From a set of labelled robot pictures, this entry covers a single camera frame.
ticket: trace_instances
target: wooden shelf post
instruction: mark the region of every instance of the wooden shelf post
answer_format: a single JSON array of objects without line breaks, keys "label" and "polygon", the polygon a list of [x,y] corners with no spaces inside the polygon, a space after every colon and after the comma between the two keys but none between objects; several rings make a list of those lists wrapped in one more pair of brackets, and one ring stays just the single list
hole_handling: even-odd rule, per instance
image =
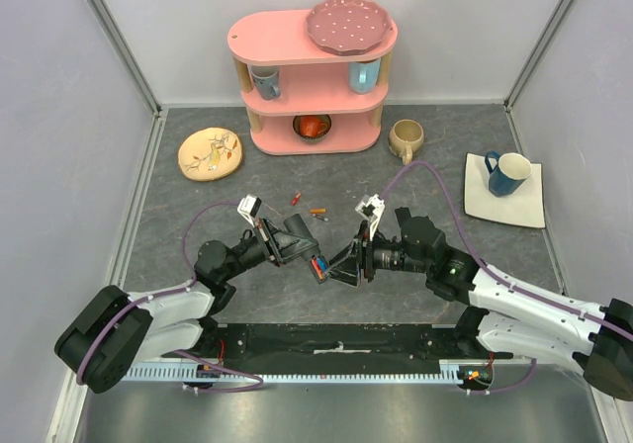
[{"label": "wooden shelf post", "polygon": [[237,71],[237,77],[239,78],[239,88],[242,92],[250,92],[253,90],[253,83],[250,80],[248,66],[235,57],[233,58],[233,62],[235,62],[235,70]]},{"label": "wooden shelf post", "polygon": [[384,104],[380,104],[372,111],[372,119],[370,123],[373,127],[376,127],[378,129],[380,128],[380,123],[383,118],[383,105]]},{"label": "wooden shelf post", "polygon": [[389,83],[389,70],[392,67],[392,53],[393,51],[390,50],[381,57],[378,81],[376,82],[378,85],[386,85]]},{"label": "wooden shelf post", "polygon": [[252,132],[259,133],[262,131],[261,119],[259,116],[246,107],[246,114],[248,115],[248,121],[250,122],[250,129]]}]

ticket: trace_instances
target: red marker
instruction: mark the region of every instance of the red marker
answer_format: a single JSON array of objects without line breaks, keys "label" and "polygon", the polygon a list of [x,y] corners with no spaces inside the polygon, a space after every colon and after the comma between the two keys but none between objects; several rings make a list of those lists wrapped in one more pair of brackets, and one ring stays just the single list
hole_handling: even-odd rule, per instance
[{"label": "red marker", "polygon": [[290,203],[290,204],[291,204],[291,205],[293,205],[293,206],[296,206],[296,205],[297,205],[297,203],[299,202],[299,198],[301,198],[301,193],[297,193],[297,196],[295,196],[295,197],[293,198],[293,201],[292,201],[292,203]]}]

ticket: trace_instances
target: gray floor surface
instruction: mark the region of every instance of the gray floor surface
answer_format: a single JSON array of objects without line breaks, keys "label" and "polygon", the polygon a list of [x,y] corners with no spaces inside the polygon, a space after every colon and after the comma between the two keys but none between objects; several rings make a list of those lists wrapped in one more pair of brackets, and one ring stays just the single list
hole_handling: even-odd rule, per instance
[{"label": "gray floor surface", "polygon": [[[500,105],[388,106],[378,142],[353,154],[270,156],[250,139],[243,108],[172,109],[158,150],[147,191],[136,242],[125,282],[128,291],[150,291],[179,284],[188,278],[180,253],[180,239],[190,219],[215,201],[238,201],[246,194],[265,203],[260,215],[281,226],[296,212],[305,221],[321,250],[331,258],[356,233],[360,216],[354,206],[364,194],[380,193],[398,173],[402,162],[391,155],[387,136],[400,119],[424,127],[425,143],[417,155],[444,176],[453,201],[459,204],[465,229],[482,257],[513,276],[557,290],[557,282],[543,232],[469,218],[463,215],[463,175],[467,152],[484,154],[516,151]],[[191,133],[225,127],[239,134],[244,161],[224,179],[196,183],[186,179],[177,152]],[[547,169],[544,170],[547,180]],[[301,191],[301,201],[290,202]],[[394,208],[408,206],[414,215],[429,215],[446,232],[449,243],[463,248],[441,190],[423,168],[415,169],[391,194],[381,221],[386,236],[399,234]],[[309,208],[327,208],[329,222],[317,221]],[[194,257],[206,240],[237,244],[246,222],[234,208],[205,213],[188,240]],[[434,322],[454,323],[463,306],[446,303],[424,287],[423,275],[378,272],[372,283],[353,289],[333,281],[317,284],[305,263],[286,267],[262,264],[231,282],[238,290],[224,311],[222,322]]]},{"label": "gray floor surface", "polygon": [[[500,386],[525,375],[497,366]],[[456,388],[286,384],[198,396],[167,383],[90,394],[75,443],[606,443],[582,378],[539,366],[529,385],[493,397]]]}]

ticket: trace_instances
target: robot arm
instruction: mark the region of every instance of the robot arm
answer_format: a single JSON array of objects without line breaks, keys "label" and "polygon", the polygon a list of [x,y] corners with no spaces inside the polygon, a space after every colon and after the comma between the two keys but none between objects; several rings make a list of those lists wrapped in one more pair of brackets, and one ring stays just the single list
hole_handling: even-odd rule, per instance
[{"label": "robot arm", "polygon": [[139,302],[118,319],[89,357],[81,379],[98,394],[115,385],[135,362],[194,347],[205,328],[215,325],[211,316],[223,310],[235,293],[228,280],[261,263],[279,267],[302,257],[316,281],[323,282],[327,261],[301,216],[287,218],[287,230],[282,230],[256,217],[260,204],[253,196],[239,204],[238,211],[251,228],[236,246],[211,240],[200,247],[194,265],[196,283],[129,294],[115,286],[104,288],[59,337],[55,354],[78,373],[107,324],[123,308]]},{"label": "robot arm", "polygon": [[435,295],[468,306],[456,326],[458,345],[467,354],[469,348],[483,348],[556,363],[583,374],[606,394],[633,399],[633,343],[589,319],[630,332],[633,307],[618,300],[608,308],[581,302],[489,264],[484,270],[473,256],[448,245],[429,218],[413,218],[408,208],[396,210],[401,239],[387,240],[377,227],[381,205],[374,196],[357,206],[364,220],[352,242],[330,261],[328,277],[357,287],[362,278],[372,281],[380,269],[425,273],[426,287]]}]

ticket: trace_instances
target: blue mug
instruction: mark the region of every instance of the blue mug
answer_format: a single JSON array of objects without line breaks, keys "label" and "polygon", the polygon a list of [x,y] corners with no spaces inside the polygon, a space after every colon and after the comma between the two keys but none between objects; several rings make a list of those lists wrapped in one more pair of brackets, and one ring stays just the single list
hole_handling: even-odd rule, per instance
[{"label": "blue mug", "polygon": [[[491,159],[496,162],[495,167],[491,165]],[[532,163],[518,153],[501,155],[496,151],[489,151],[484,162],[491,175],[488,189],[498,198],[512,194],[532,174]]]},{"label": "blue mug", "polygon": [[253,65],[250,68],[253,83],[264,100],[277,99],[281,95],[279,88],[279,67],[273,65]]},{"label": "blue mug", "polygon": [[378,80],[380,57],[369,62],[350,62],[347,68],[349,88],[357,94],[372,91]]}]

